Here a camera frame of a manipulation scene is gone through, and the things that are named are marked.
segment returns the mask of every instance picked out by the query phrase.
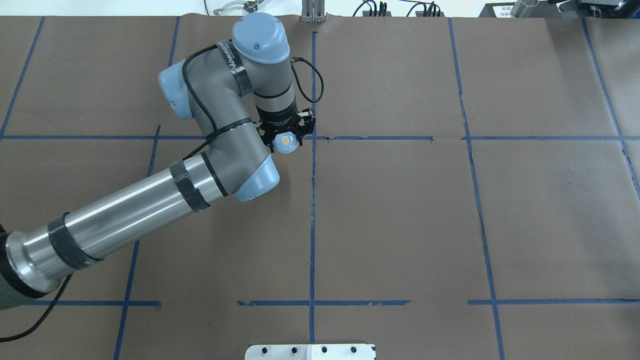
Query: metallic cylinder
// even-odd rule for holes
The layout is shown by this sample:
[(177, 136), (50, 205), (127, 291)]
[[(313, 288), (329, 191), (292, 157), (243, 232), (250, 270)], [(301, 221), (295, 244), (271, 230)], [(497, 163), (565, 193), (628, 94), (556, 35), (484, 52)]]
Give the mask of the metallic cylinder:
[(530, 17), (538, 2), (539, 0), (516, 0), (511, 9), (511, 14), (514, 17)]
[[(184, 165), (206, 202), (222, 198), (203, 157), (187, 159)], [(82, 251), (100, 259), (192, 212), (166, 169), (67, 215), (65, 220)]]

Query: metal bracket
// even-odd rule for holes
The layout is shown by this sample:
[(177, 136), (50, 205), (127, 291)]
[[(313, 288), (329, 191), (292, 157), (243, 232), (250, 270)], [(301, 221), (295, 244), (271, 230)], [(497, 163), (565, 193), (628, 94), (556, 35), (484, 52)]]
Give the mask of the metal bracket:
[(253, 345), (244, 360), (375, 360), (371, 344)]
[(302, 22), (324, 22), (324, 0), (302, 0)]

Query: blue cap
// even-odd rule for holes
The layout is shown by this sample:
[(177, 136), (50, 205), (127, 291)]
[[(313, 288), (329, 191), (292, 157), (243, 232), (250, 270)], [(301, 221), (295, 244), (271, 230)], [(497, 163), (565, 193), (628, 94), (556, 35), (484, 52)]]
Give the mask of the blue cap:
[(184, 59), (177, 64), (173, 64), (168, 69), (164, 69), (158, 74), (158, 83), (164, 97), (169, 102), (171, 109), (182, 120), (193, 119), (191, 107), (189, 106), (189, 95), (187, 85), (182, 78), (182, 65)]
[(278, 174), (278, 169), (269, 154), (249, 179), (240, 186), (235, 195), (241, 202), (247, 202), (270, 191), (279, 182), (280, 174)]
[(273, 148), (281, 154), (289, 154), (298, 148), (298, 139), (290, 131), (277, 134), (273, 140)]
[(239, 53), (258, 63), (280, 63), (291, 52), (284, 26), (268, 13), (251, 13), (238, 20), (233, 42)]

